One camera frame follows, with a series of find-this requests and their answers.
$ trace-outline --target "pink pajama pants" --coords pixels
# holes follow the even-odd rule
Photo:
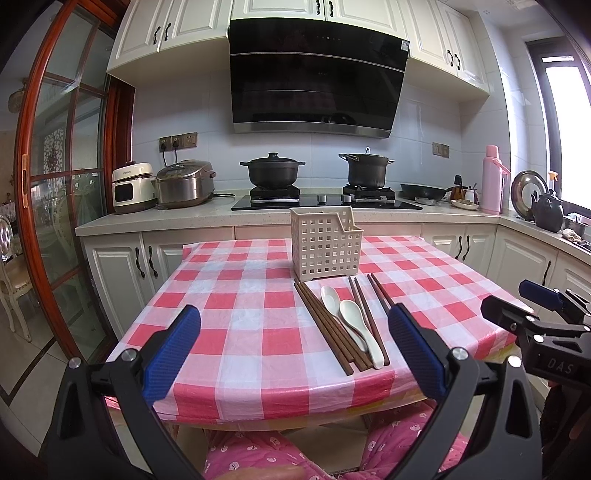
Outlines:
[[[422,401],[375,415],[361,459],[360,471],[346,473],[345,480],[382,480],[404,457],[427,423],[433,409]],[[239,468],[299,465],[309,480],[332,477],[278,432],[207,432],[209,451],[204,467],[207,480]],[[459,434],[442,470],[458,463],[466,439]]]

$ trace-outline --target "blue gripper pad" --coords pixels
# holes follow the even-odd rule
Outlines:
[[[388,314],[388,327],[423,394],[441,401],[447,390],[445,369],[421,335],[417,324],[395,305]]]
[[[192,305],[185,306],[176,321],[177,326],[144,370],[142,396],[148,405],[166,397],[201,331],[201,315]]]
[[[519,295],[551,312],[559,312],[563,308],[560,293],[530,280],[524,280],[519,284]]]

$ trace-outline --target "pink thermos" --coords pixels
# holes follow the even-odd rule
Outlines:
[[[486,157],[482,164],[482,196],[480,209],[498,215],[503,197],[503,175],[511,175],[499,159],[499,147],[487,145]]]

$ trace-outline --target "countertop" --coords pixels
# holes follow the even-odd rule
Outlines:
[[[326,193],[335,193],[327,189]],[[202,205],[174,210],[152,208],[125,215],[107,215],[76,228],[79,237],[109,235],[113,233],[149,232],[161,230],[212,228],[249,225],[288,225],[289,209],[249,210],[233,212],[232,206],[248,193],[247,190],[231,192],[235,198],[221,197]],[[591,265],[591,253],[562,238],[558,233],[547,232],[513,215],[490,215],[471,212],[440,202],[434,206],[421,205],[422,210],[372,210],[354,209],[356,223],[479,223],[502,225],[558,248]]]

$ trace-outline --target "white ceramic spoon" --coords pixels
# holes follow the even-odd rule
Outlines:
[[[340,318],[339,318],[340,298],[339,298],[339,294],[336,292],[336,290],[333,287],[329,287],[328,285],[325,285],[324,287],[322,287],[320,289],[320,296],[322,297],[322,303],[324,303],[326,310],[328,310],[331,315],[333,315],[334,317],[336,317],[340,321]],[[340,324],[345,328],[345,330],[347,331],[349,336],[353,339],[353,341],[355,342],[355,345],[357,345],[362,352],[367,352],[368,346],[365,344],[363,339],[357,334],[357,332],[355,332],[345,322],[340,322]]]
[[[382,353],[378,343],[363,321],[363,315],[359,306],[351,300],[343,300],[339,306],[340,314],[343,316],[345,322],[349,326],[359,332],[361,337],[367,343],[369,356],[376,369],[384,366],[384,354]]]

